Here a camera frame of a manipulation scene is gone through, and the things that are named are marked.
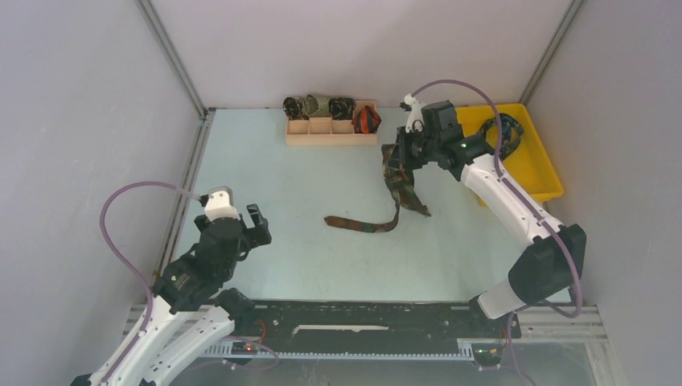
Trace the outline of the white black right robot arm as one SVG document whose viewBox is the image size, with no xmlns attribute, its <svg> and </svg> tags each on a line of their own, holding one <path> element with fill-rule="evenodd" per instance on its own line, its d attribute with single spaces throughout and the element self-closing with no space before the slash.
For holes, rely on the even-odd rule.
<svg viewBox="0 0 682 386">
<path fill-rule="evenodd" d="M 577 287 L 584 230 L 548 214 L 503 167 L 486 133 L 466 136 L 449 101 L 426 105 L 409 94 L 401 108 L 408 118 L 397 130 L 395 165 L 416 170 L 437 163 L 473 191 L 523 249 L 506 278 L 474 298 L 478 308 L 467 315 L 470 330 L 488 336 L 499 327 L 500 317 Z"/>
</svg>

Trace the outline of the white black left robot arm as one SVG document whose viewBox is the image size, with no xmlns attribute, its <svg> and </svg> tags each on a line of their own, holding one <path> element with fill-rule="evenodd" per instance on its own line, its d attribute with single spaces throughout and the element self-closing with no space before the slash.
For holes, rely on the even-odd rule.
<svg viewBox="0 0 682 386">
<path fill-rule="evenodd" d="M 251 331 L 254 302 L 224 288 L 237 263 L 272 241 L 260 208 L 253 203 L 247 211 L 252 227 L 233 210 L 206 209 L 197 216 L 198 242 L 165 268 L 132 331 L 97 371 L 72 384 L 168 384 L 216 340 Z"/>
</svg>

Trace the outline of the brown green patterned tie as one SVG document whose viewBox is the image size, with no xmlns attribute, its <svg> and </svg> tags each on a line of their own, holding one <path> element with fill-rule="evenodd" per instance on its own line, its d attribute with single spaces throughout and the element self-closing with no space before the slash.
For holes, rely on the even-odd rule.
<svg viewBox="0 0 682 386">
<path fill-rule="evenodd" d="M 389 161 L 396 153 L 395 144 L 383 144 L 381 146 L 384 184 L 395 202 L 393 218 L 388 222 L 369 223 L 339 216 L 325 216 L 323 220 L 327 226 L 354 232 L 386 233 L 391 232 L 398 225 L 401 209 L 414 211 L 424 217 L 431 217 L 430 210 L 415 192 L 413 172 L 411 170 L 400 170 L 389 165 Z"/>
</svg>

